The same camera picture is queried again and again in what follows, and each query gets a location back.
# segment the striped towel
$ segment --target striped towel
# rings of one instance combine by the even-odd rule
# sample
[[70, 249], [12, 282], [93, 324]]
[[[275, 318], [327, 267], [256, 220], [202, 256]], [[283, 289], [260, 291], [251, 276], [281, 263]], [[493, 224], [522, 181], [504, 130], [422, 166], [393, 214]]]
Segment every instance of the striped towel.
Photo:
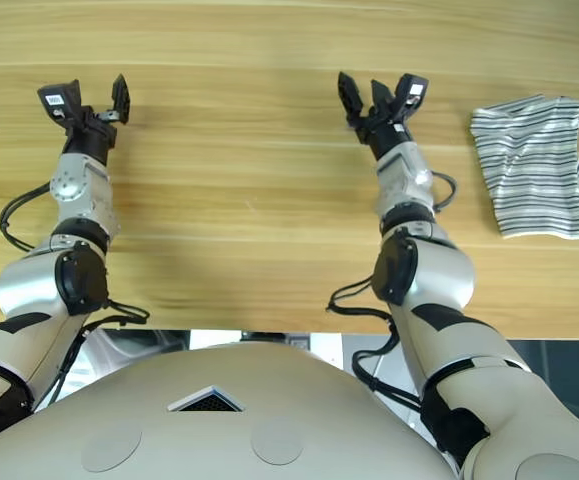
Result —
[[579, 101], [536, 95], [473, 112], [471, 133], [504, 238], [579, 239]]

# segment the silver arm segment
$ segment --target silver arm segment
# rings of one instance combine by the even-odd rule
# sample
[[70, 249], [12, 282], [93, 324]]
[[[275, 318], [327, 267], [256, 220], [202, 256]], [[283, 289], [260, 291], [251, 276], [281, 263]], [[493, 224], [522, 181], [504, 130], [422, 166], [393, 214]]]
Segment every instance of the silver arm segment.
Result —
[[[124, 95], [126, 121], [122, 77], [114, 84], [118, 93]], [[0, 275], [0, 431], [33, 412], [88, 316], [106, 305], [105, 257], [119, 229], [106, 169], [115, 128], [80, 105], [77, 81], [39, 94], [68, 139], [50, 182], [58, 223]], [[54, 106], [58, 101], [60, 108]]]
[[[393, 150], [405, 165], [425, 165], [413, 142]], [[382, 187], [383, 175], [409, 176], [399, 179], [414, 192], [407, 202], [431, 214], [427, 195], [415, 199], [421, 172], [381, 164], [383, 244], [373, 287], [389, 304], [422, 397], [422, 420], [439, 448], [452, 454], [465, 479], [579, 479], [579, 420], [500, 333], [462, 313], [474, 290], [471, 261], [435, 219], [412, 219], [397, 203], [402, 192]], [[394, 209], [402, 210], [390, 218]], [[398, 216], [407, 221], [398, 223]]]
[[[82, 154], [63, 154], [59, 164], [63, 166], [65, 162], [71, 162], [72, 170], [86, 174], [96, 160]], [[105, 232], [113, 233], [118, 226], [109, 208], [111, 184], [106, 168], [100, 163], [95, 168], [96, 173], [89, 175], [94, 176], [96, 181], [85, 182], [84, 187], [75, 176], [60, 178], [64, 170], [56, 172], [52, 184], [60, 182], [62, 191], [79, 191], [68, 199], [57, 198], [60, 220], [90, 217]], [[104, 178], [104, 181], [97, 181], [99, 178]], [[99, 198], [108, 199], [109, 203], [100, 206], [100, 202], [96, 202]], [[82, 298], [78, 299], [71, 296], [77, 296], [76, 291], [61, 291], [61, 282], [68, 280], [68, 273], [61, 273], [62, 265], [78, 268], [73, 263], [83, 258], [100, 267], [91, 275], [103, 275], [95, 279], [97, 298], [91, 298], [92, 292], [87, 292], [86, 288], [81, 291], [84, 293]], [[100, 300], [107, 296], [104, 261], [104, 251], [90, 239], [57, 233], [22, 259], [5, 267], [0, 276], [0, 309], [6, 318], [5, 322], [0, 323], [0, 368], [14, 374], [28, 388], [33, 399], [31, 409], [51, 388], [65, 353], [89, 316], [91, 307], [81, 309], [83, 313], [75, 313], [78, 305], [86, 307], [85, 304], [93, 300], [97, 310]]]

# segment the black joint cover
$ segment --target black joint cover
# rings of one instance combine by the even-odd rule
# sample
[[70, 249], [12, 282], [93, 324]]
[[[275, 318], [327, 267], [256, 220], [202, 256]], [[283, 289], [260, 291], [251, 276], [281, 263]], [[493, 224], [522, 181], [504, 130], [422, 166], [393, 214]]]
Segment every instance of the black joint cover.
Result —
[[395, 206], [383, 217], [380, 233], [383, 235], [394, 227], [407, 222], [424, 221], [436, 223], [433, 212], [419, 203], [403, 203]]
[[416, 244], [394, 235], [382, 246], [376, 260], [371, 286], [376, 296], [388, 303], [402, 305], [418, 268]]
[[70, 315], [100, 310], [109, 297], [102, 259], [83, 242], [56, 260], [56, 285]]
[[96, 245], [103, 253], [107, 253], [109, 235], [98, 223], [88, 218], [71, 217], [60, 222], [54, 229], [52, 235], [75, 235], [89, 240]]

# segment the vent grille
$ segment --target vent grille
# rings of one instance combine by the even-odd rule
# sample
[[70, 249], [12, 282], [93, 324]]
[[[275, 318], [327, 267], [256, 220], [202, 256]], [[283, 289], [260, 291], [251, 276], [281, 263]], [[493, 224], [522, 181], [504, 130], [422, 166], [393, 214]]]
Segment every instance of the vent grille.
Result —
[[216, 386], [203, 388], [167, 407], [170, 412], [242, 412], [244, 408]]
[[237, 412], [238, 410], [218, 395], [209, 395], [191, 405], [178, 410], [179, 412]]

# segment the striped cloth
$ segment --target striped cloth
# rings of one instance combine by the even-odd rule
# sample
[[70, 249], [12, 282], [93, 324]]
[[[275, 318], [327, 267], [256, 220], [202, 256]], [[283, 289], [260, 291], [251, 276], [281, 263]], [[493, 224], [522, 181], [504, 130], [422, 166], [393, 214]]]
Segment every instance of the striped cloth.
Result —
[[471, 133], [504, 238], [579, 239], [579, 101], [536, 95], [473, 112]]

